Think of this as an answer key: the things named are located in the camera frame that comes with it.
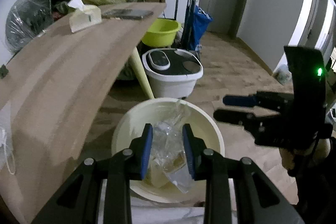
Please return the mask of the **operator right hand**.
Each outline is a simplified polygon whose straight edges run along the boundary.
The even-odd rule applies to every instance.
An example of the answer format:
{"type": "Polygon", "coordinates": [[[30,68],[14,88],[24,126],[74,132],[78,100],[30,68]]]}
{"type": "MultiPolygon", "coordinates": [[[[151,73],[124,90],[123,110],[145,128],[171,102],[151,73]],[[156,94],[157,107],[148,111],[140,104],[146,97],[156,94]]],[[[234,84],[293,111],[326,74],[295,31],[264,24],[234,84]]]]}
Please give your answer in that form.
{"type": "Polygon", "coordinates": [[[331,151],[330,139],[315,140],[310,148],[287,150],[279,149],[282,166],[287,170],[291,177],[295,177],[297,172],[303,167],[310,167],[313,163],[326,159],[331,151]]]}

